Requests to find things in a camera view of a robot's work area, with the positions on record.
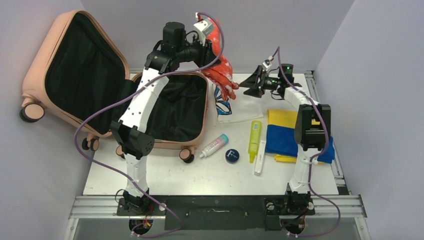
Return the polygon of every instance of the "blue cloth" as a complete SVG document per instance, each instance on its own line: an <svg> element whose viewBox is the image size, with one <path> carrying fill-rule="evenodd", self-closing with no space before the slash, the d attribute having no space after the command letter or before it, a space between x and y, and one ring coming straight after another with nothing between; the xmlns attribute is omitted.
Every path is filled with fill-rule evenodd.
<svg viewBox="0 0 424 240"><path fill-rule="evenodd" d="M297 157L298 144L295 141L295 130L290 127L268 125L265 152ZM331 164L335 156L333 137L331 136L327 151L318 157L318 161Z"/></svg>

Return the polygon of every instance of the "white table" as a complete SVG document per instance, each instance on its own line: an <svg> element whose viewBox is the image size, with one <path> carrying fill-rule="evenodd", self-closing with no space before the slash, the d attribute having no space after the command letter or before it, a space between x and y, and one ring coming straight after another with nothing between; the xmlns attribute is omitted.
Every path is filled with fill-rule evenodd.
<svg viewBox="0 0 424 240"><path fill-rule="evenodd" d="M242 82L250 74L234 74L236 82ZM295 82L308 89L304 74L294 74ZM245 88L236 91L242 96ZM231 104L251 106L259 104L264 118L261 139L267 134L267 109L279 108L295 110L288 102L271 99L267 92L261 99L243 97ZM282 195L295 169L294 163L281 163L274 160L273 154L266 154L261 176L254 175L254 163L249 162L248 143L251 121L239 123L218 123L212 84L209 85L209 108L206 115L205 134L198 146L195 159L186 164L179 158L179 150L153 149L147 160L147 182L152 195ZM212 156L200 159L199 154L212 140L226 134L229 143ZM94 159L126 172L126 161L115 154L118 146L110 138L100 139L100 147ZM225 152L236 149L240 159L235 164L225 160ZM314 165L312 169L312 187L323 195L337 195L338 190L330 164ZM115 195L124 189L127 179L107 168L92 164L83 191L84 195Z"/></svg>

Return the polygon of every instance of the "pink suitcase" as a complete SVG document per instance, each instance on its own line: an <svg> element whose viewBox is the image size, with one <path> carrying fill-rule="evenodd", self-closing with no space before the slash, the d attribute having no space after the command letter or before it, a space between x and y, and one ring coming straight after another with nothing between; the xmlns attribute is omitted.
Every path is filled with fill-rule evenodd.
<svg viewBox="0 0 424 240"><path fill-rule="evenodd" d="M19 116L34 123L47 110L78 127L93 113L133 93L141 75L133 80L129 77L124 56L91 14L84 10L63 13L54 21L25 76ZM201 73L172 76L153 108L152 120L149 119L147 133L157 139L155 147L182 149L181 158L192 161L192 153L203 137L207 97L208 81ZM170 104L170 98L177 99L180 105ZM98 138L112 135L111 122L119 119L128 104L129 101L88 122L82 129L88 133L82 147L97 150ZM163 115L163 108L174 112ZM159 124L158 119L163 116L173 119Z"/></svg>

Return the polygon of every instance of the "gray wall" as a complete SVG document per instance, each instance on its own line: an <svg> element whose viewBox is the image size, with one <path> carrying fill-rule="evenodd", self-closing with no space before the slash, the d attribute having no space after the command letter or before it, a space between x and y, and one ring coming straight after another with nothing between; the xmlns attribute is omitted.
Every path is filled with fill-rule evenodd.
<svg viewBox="0 0 424 240"><path fill-rule="evenodd" d="M79 0L0 2L0 239L61 239L89 162L79 157L74 127L49 114L20 120L22 82L53 20Z"/></svg>
<svg viewBox="0 0 424 240"><path fill-rule="evenodd" d="M316 69L373 239L422 239L424 1L356 0Z"/></svg>
<svg viewBox="0 0 424 240"><path fill-rule="evenodd" d="M195 12L222 25L235 73L250 73L278 45L297 72L314 70L354 0L81 0L127 58L142 68L166 22L193 29Z"/></svg>

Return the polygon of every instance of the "white towel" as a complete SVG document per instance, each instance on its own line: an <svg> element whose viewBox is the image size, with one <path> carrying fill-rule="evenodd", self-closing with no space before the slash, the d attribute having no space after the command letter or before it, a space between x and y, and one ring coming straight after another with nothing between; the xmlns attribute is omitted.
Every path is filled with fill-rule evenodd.
<svg viewBox="0 0 424 240"><path fill-rule="evenodd" d="M261 106L255 97L244 95L245 88L234 90L235 100L224 101L221 91L214 86L214 97L219 123L238 123L264 117Z"/></svg>

